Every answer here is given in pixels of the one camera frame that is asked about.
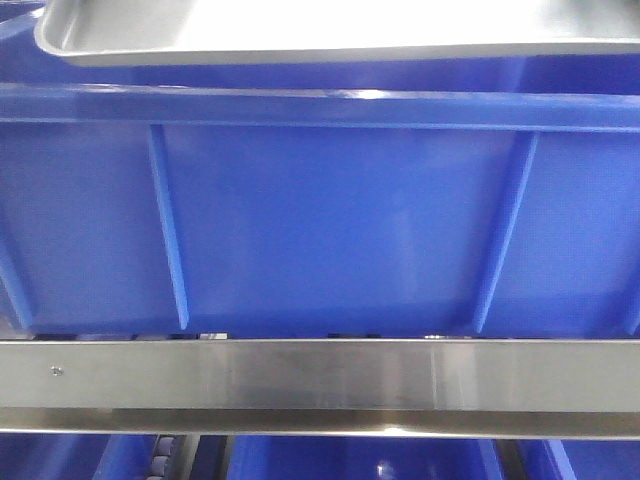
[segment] stainless steel shelf rail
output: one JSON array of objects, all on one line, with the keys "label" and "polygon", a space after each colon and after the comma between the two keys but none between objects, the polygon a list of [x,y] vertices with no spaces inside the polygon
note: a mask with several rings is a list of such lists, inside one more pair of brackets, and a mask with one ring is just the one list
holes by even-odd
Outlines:
[{"label": "stainless steel shelf rail", "polygon": [[0,342],[0,430],[640,438],[640,342]]}]

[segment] stainless steel tray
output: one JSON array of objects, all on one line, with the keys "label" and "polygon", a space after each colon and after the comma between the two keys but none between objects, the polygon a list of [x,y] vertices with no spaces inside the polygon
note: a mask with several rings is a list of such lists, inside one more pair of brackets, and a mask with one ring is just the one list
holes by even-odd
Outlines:
[{"label": "stainless steel tray", "polygon": [[35,31],[80,65],[640,51],[638,0],[49,0]]}]

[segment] metal bar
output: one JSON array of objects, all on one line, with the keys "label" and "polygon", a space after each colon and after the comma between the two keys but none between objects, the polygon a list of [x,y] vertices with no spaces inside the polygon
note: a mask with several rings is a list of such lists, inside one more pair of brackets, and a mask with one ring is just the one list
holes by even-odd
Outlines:
[{"label": "metal bar", "polygon": [[0,342],[0,430],[640,438],[640,342]]},{"label": "metal bar", "polygon": [[536,155],[540,133],[519,133],[515,137],[510,165],[507,176],[502,204],[498,207],[498,214],[493,228],[493,237],[486,255],[485,271],[480,281],[476,307],[473,313],[473,327],[481,333],[487,321],[489,308],[493,301],[498,280],[502,273],[504,260],[509,250],[509,243],[513,235],[524,192],[527,188],[529,173]]},{"label": "metal bar", "polygon": [[0,83],[0,103],[0,122],[640,132],[637,97],[618,95]]},{"label": "metal bar", "polygon": [[149,127],[148,142],[149,160],[153,173],[153,186],[156,193],[160,221],[162,223],[162,236],[164,238],[167,262],[171,273],[173,296],[178,311],[180,328],[184,330],[189,324],[189,305],[187,290],[184,285],[184,275],[182,272],[182,261],[180,259],[180,247],[176,234],[173,208],[171,206],[169,179],[167,178],[167,146],[164,139],[164,130],[161,125],[151,125]]},{"label": "metal bar", "polygon": [[640,440],[640,414],[0,408],[0,432]]},{"label": "metal bar", "polygon": [[640,342],[0,342],[0,407],[640,413]]}]

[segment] metal frame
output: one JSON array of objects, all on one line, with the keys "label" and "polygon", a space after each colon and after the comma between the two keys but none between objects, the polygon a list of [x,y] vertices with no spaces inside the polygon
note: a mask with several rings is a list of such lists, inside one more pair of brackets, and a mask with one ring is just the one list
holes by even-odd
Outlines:
[{"label": "metal frame", "polygon": [[0,430],[640,438],[640,342],[0,342]]}]

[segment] blue plastic crate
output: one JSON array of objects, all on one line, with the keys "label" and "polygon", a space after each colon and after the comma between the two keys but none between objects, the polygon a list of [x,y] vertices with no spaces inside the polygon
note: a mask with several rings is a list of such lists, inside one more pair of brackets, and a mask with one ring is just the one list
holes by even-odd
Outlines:
[{"label": "blue plastic crate", "polygon": [[0,24],[17,328],[635,335],[639,56],[85,69],[34,21]]},{"label": "blue plastic crate", "polygon": [[227,480],[503,480],[490,440],[238,437]]},{"label": "blue plastic crate", "polygon": [[149,471],[150,435],[0,435],[3,480],[140,480]]},{"label": "blue plastic crate", "polygon": [[530,480],[635,480],[640,442],[521,442]]}]

